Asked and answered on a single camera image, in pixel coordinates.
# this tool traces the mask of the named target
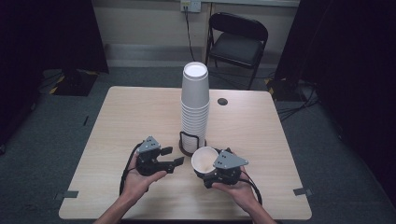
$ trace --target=wooden table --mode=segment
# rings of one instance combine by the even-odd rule
[[[98,218],[118,197],[120,177],[132,149],[152,135],[162,147],[173,147],[159,161],[184,156],[178,147],[181,89],[113,87],[68,190],[59,215],[65,219]],[[229,147],[247,159],[247,172],[262,194],[263,207],[275,219],[309,219],[302,183],[290,154],[271,95],[266,91],[210,90],[207,144]],[[227,105],[217,100],[225,98]],[[206,189],[191,167],[191,158],[152,184],[126,219],[249,219],[225,193]]]

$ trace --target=black curtain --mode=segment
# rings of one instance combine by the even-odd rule
[[[276,71],[318,84],[340,135],[396,205],[396,3],[302,0]]]
[[[91,0],[0,1],[0,140],[51,68],[108,73]]]

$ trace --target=power cord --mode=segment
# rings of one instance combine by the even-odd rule
[[[297,108],[287,108],[287,109],[279,109],[279,110],[277,111],[277,114],[278,114],[279,116],[286,114],[286,115],[284,115],[283,118],[280,119],[280,121],[282,122],[282,121],[288,119],[290,116],[292,116],[293,114],[295,114],[295,113],[297,113],[298,111],[302,110],[303,108],[308,108],[308,107],[310,107],[310,106],[312,106],[312,105],[317,104],[317,103],[319,102],[319,99],[317,99],[317,100],[314,101],[314,102],[311,102],[311,98],[312,98],[312,96],[313,96],[315,90],[316,90],[316,85],[312,85],[312,91],[311,91],[311,93],[310,93],[308,99],[307,99],[300,107],[297,107]]]
[[[183,7],[183,9],[184,9],[184,15],[186,16],[187,35],[189,36],[190,54],[191,54],[192,60],[195,62],[195,58],[194,58],[194,55],[193,55],[193,53],[192,53],[192,48],[191,48],[190,23],[189,23],[189,8],[188,8],[188,7]]]
[[[257,188],[256,184],[255,184],[254,181],[250,178],[250,176],[248,175],[248,173],[243,172],[243,171],[242,171],[242,173],[244,173],[244,174],[247,176],[247,178],[248,178],[249,180],[241,179],[241,178],[240,178],[239,181],[248,183],[251,187],[253,187],[254,192],[255,192],[256,195],[257,195],[257,200],[259,201],[259,204],[262,205],[262,195],[260,194],[259,188]]]
[[[132,150],[131,155],[129,156],[128,162],[126,163],[125,169],[122,172],[122,177],[121,177],[121,182],[120,182],[120,195],[123,192],[123,188],[125,185],[125,180],[126,180],[126,176],[129,174],[130,171],[132,171],[133,169],[136,169],[136,167],[132,168],[132,169],[128,169],[129,164],[131,163],[132,157],[134,156],[134,153],[137,151],[137,149],[142,146],[142,143],[137,144],[134,149]]]

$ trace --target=finger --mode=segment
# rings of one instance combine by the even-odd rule
[[[160,172],[155,173],[154,175],[149,176],[148,180],[150,183],[152,183],[152,182],[155,182],[155,181],[163,178],[166,175],[167,175],[166,171],[160,171]]]
[[[137,161],[138,156],[139,156],[139,153],[137,153],[137,152],[132,156],[132,159],[131,159],[131,162],[129,163],[128,169],[132,169],[132,168],[136,167],[136,161]]]
[[[229,186],[222,184],[222,183],[217,183],[217,182],[212,184],[212,188],[219,189],[224,192],[228,192],[228,190],[229,190]]]
[[[245,170],[245,166],[241,166],[241,171],[243,171],[243,172],[247,172],[246,170]]]

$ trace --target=gray carpet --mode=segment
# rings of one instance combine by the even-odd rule
[[[258,76],[271,72],[262,69]],[[97,78],[88,97],[49,95],[50,86],[41,89],[35,111],[0,157],[0,223],[92,223],[61,220],[62,201],[54,197],[70,184],[107,90],[111,86],[181,87],[181,73],[181,67],[110,68],[110,74]],[[219,76],[209,78],[211,89],[244,89],[248,84],[247,77],[231,77],[232,82],[227,82],[226,76]],[[257,78],[252,89],[266,91],[263,79]],[[300,105],[276,102],[279,110]],[[314,192],[308,198],[313,216],[306,223],[396,223],[387,196],[365,164],[339,140],[322,105],[303,109],[282,125],[303,185]]]

